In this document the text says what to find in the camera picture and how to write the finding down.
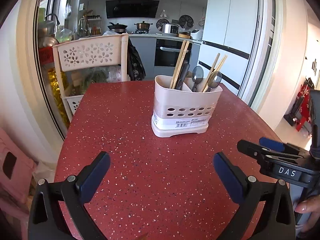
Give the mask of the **person right hand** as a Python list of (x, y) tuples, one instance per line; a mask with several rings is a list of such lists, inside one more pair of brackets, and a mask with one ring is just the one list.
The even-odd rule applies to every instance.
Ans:
[(320, 213), (320, 195), (312, 196), (307, 200), (300, 202), (295, 211), (297, 213)]

